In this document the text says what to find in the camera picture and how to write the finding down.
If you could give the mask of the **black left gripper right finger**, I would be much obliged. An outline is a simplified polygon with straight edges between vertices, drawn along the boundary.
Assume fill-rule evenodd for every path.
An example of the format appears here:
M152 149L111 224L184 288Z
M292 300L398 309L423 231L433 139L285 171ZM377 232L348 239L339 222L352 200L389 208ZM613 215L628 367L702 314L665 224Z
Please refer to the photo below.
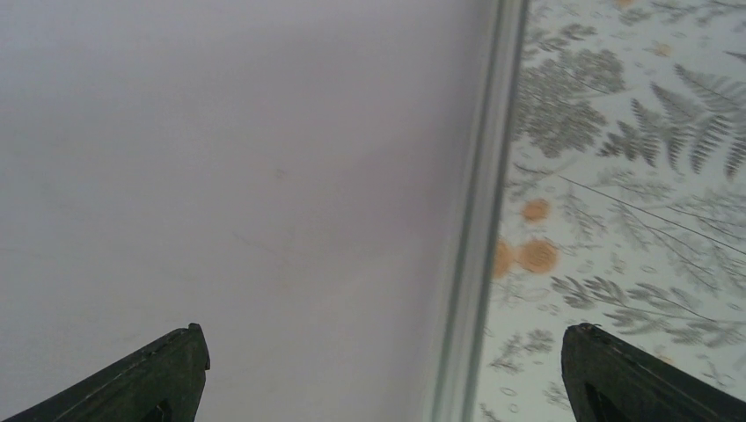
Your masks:
M561 374L577 421L745 420L745 402L594 324L566 328Z

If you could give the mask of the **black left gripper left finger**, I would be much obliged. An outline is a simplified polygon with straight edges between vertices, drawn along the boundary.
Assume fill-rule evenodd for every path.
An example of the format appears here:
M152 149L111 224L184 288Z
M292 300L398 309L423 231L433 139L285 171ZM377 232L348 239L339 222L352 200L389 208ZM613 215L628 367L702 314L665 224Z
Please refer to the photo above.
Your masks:
M154 340L10 421L194 421L210 369L199 324Z

